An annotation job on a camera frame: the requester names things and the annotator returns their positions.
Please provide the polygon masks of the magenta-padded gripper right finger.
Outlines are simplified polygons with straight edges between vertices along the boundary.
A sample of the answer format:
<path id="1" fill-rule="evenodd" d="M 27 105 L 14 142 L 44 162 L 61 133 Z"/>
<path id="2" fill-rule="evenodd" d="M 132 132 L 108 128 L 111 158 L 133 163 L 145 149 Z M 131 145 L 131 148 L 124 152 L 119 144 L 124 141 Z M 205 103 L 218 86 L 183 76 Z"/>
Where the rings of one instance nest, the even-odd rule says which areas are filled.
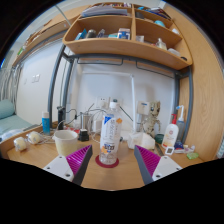
<path id="1" fill-rule="evenodd" d="M 169 156 L 160 157 L 138 145 L 134 147 L 134 155 L 145 185 L 181 170 Z"/>

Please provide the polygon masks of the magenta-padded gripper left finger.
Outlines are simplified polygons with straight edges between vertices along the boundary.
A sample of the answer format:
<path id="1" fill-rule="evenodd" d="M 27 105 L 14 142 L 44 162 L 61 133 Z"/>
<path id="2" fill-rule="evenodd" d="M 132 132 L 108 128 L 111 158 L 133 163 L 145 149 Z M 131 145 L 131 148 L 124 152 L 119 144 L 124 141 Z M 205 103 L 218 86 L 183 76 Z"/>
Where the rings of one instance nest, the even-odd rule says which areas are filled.
<path id="1" fill-rule="evenodd" d="M 92 146 L 88 145 L 68 156 L 57 156 L 44 170 L 80 186 L 92 154 Z"/>

